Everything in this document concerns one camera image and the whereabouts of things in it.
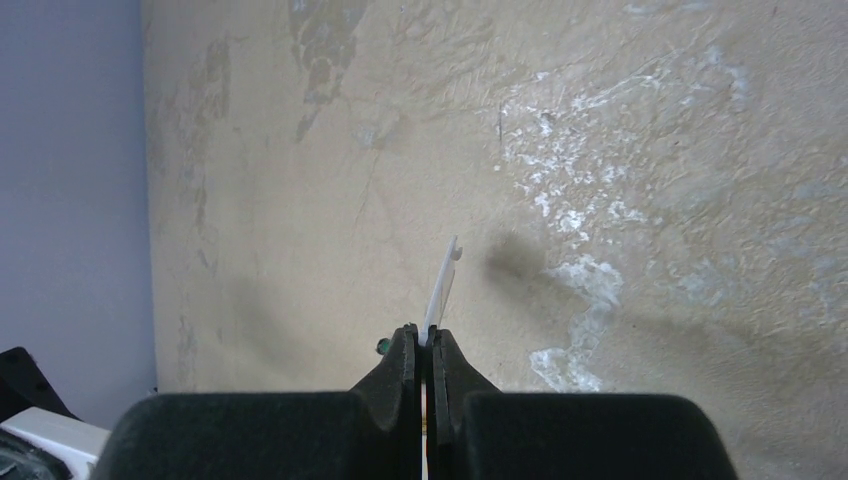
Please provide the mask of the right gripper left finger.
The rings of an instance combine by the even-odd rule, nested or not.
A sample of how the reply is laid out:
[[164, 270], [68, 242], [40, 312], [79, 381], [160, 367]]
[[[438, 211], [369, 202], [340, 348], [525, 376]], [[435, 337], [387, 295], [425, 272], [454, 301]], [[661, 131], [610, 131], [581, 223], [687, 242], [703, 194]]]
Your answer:
[[159, 394], [119, 421], [95, 479], [419, 479], [414, 325], [346, 391]]

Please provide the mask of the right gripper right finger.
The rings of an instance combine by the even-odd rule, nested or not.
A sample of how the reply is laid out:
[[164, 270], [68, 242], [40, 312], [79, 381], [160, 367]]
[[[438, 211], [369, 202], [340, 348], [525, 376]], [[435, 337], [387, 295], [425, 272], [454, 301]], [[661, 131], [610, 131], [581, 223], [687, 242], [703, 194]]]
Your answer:
[[666, 394], [506, 393], [448, 330], [425, 343], [432, 479], [735, 479], [705, 412]]

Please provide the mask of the white battery cover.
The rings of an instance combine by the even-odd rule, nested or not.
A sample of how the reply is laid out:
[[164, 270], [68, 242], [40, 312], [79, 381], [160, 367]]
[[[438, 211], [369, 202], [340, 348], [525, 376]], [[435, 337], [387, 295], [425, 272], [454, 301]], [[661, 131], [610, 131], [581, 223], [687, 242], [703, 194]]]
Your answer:
[[450, 449], [453, 440], [440, 323], [454, 282], [456, 263], [462, 254], [463, 248], [458, 244], [458, 236], [453, 235], [448, 241], [447, 251], [427, 304], [423, 325], [418, 332], [418, 347], [424, 355], [422, 435], [425, 438], [424, 454], [428, 479], [439, 479], [442, 476], [442, 464], [446, 460], [444, 452]]

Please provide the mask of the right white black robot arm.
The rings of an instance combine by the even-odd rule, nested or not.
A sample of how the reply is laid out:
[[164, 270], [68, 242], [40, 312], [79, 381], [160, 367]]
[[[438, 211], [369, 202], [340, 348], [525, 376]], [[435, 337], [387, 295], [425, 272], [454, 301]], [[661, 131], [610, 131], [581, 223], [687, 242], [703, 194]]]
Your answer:
[[82, 422], [1, 356], [5, 479], [733, 479], [711, 421], [659, 394], [505, 393], [447, 330], [384, 342], [346, 391], [160, 394]]

